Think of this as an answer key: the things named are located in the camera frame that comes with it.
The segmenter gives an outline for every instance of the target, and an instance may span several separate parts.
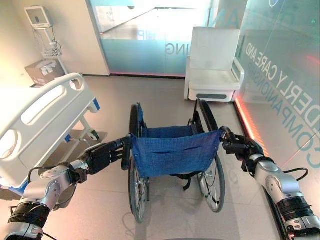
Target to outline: bed caster wheel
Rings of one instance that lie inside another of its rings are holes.
[[[99,140],[99,135],[95,130],[92,130],[91,132],[88,132],[87,134],[93,141]]]

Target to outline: glass door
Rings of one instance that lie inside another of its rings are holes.
[[[193,27],[209,25],[212,2],[91,0],[110,72],[184,77]]]

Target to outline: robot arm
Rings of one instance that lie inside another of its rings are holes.
[[[121,158],[122,163],[127,163],[130,146],[129,136],[101,143],[88,148],[79,159],[60,163],[42,173],[39,179],[27,185],[0,239],[40,240],[49,213],[59,206],[61,194],[72,185],[84,183],[87,175],[94,175]]]
[[[274,161],[264,156],[262,148],[248,137],[234,135],[227,127],[223,148],[242,161],[242,170],[261,184],[277,205],[289,236],[294,239],[320,239],[320,220],[300,191],[297,180],[284,173]]]

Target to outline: blue wheelchair backrest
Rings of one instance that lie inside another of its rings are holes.
[[[193,134],[191,126],[142,128],[142,137],[132,136],[132,153],[140,176],[207,170],[217,154],[221,134],[221,130]]]

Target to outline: white chair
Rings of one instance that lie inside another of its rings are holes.
[[[239,29],[194,27],[186,62],[184,99],[233,102],[245,78],[235,58]]]

